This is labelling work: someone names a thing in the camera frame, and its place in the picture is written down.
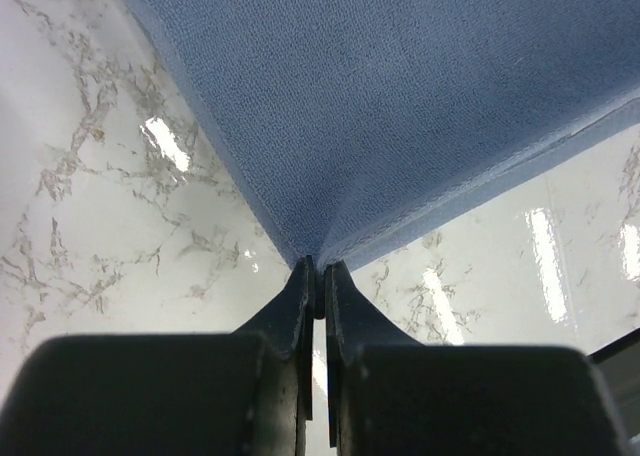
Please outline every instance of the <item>glossy tile surface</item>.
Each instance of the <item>glossy tile surface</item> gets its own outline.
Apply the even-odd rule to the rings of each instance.
[[[593,352],[640,326],[640,126],[355,271],[423,342]]]
[[[0,399],[60,334],[229,331],[288,268],[118,0],[0,0]],[[354,273],[431,343],[640,324],[640,128]],[[326,454],[324,329],[308,454]]]

